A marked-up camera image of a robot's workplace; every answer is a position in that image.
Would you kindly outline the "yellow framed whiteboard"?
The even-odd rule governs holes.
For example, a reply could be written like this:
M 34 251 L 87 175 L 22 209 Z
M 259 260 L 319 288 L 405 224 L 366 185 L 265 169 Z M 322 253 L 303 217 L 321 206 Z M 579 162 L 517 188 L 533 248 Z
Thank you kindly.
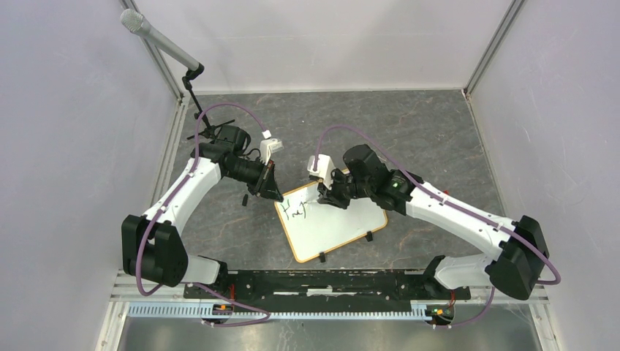
M 284 194 L 284 201 L 274 203 L 276 213 L 298 263 L 319 258 L 319 253 L 332 252 L 364 238 L 388 224 L 386 211 L 368 198 L 352 200 L 347 209 L 319 203 L 305 203 L 308 197 L 319 197 L 317 181 L 312 181 Z

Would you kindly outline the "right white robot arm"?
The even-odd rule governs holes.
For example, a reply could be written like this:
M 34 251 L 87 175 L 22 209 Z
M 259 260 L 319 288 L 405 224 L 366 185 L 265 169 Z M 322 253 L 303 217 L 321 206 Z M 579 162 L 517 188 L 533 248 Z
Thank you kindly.
M 413 173 L 390 169 L 366 144 L 343 155 L 346 170 L 328 155 L 312 155 L 308 172 L 319 181 L 319 203 L 340 209 L 367 198 L 385 211 L 429 222 L 480 250 L 465 257 L 437 256 L 422 279 L 424 293 L 441 298 L 461 287 L 492 286 L 525 301 L 540 282 L 548 247 L 540 223 L 513 220 L 468 205 Z

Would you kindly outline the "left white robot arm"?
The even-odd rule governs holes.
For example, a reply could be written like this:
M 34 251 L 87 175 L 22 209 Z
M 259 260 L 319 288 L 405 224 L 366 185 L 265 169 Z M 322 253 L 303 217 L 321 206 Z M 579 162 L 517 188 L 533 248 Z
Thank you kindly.
M 222 126 L 212 141 L 199 143 L 163 197 L 142 215 L 129 215 L 122 222 L 124 272 L 138 281 L 145 279 L 168 287 L 199 282 L 212 298 L 224 296 L 230 288 L 224 263 L 188 255 L 181 234 L 200 201 L 223 178 L 245 184 L 249 194 L 256 197 L 283 201 L 271 159 L 283 145 L 269 131 L 262 136 L 256 159 L 246 154 L 249 134 L 232 125 Z

